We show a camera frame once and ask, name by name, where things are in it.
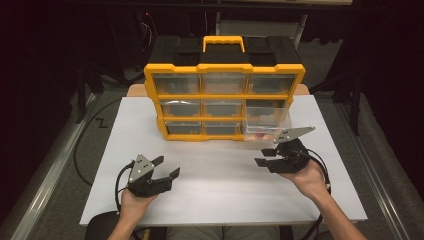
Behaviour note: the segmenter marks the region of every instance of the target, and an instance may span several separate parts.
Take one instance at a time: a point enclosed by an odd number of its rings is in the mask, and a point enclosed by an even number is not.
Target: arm
[[[109,236],[109,240],[128,240],[134,228],[143,218],[149,204],[157,197],[136,197],[128,189],[122,192],[122,205],[119,221]]]
[[[303,195],[315,203],[334,239],[366,239],[327,192],[322,171],[316,162],[309,161],[306,168],[298,173],[280,176],[292,181]]]

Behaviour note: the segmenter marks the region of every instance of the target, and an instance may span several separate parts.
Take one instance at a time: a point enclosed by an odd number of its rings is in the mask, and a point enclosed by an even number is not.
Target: yellow storage organizer
[[[287,37],[159,36],[144,69],[166,140],[272,140],[305,74]]]

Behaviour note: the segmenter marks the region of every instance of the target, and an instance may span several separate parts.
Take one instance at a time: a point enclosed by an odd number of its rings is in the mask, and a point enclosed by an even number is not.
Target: organizer handle
[[[203,52],[206,52],[207,44],[240,44],[244,52],[243,38],[241,36],[205,36],[203,37]]]

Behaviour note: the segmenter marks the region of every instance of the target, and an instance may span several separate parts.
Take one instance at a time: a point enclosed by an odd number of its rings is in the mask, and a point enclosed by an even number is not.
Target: dark background
[[[424,90],[423,3],[368,0],[354,1],[354,5],[383,11],[309,15],[301,41],[344,41],[326,81],[331,82],[346,71],[360,76],[355,79],[360,79],[362,92],[388,142],[423,197],[420,183],[424,154],[419,136],[424,133],[424,101],[420,95]],[[247,20],[297,17],[225,12],[223,16]],[[140,69],[148,59],[149,44],[140,21],[153,30],[154,40],[156,34],[213,34],[214,13],[207,14],[207,29],[204,18],[203,12],[81,9],[59,1],[2,3],[0,183],[4,194],[0,221],[3,222],[68,120],[72,111],[69,99],[77,88],[82,66],[94,63],[125,79],[124,68]],[[352,84],[335,82],[323,91],[351,88]]]

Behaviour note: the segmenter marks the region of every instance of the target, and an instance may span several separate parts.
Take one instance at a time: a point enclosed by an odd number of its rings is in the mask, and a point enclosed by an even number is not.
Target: white table
[[[332,195],[352,221],[367,219],[352,181],[330,136],[314,96],[294,96],[290,108],[293,127],[315,126],[302,136],[303,144],[327,164]],[[319,211],[294,185],[254,161],[269,143],[165,141],[156,128],[156,112],[147,97],[122,99],[115,124],[100,163],[80,224],[98,214],[116,210],[115,181],[120,170],[143,154],[163,155],[153,179],[166,177],[180,167],[172,190],[149,207],[140,225],[270,225],[305,224]],[[122,176],[126,185],[130,170]]]

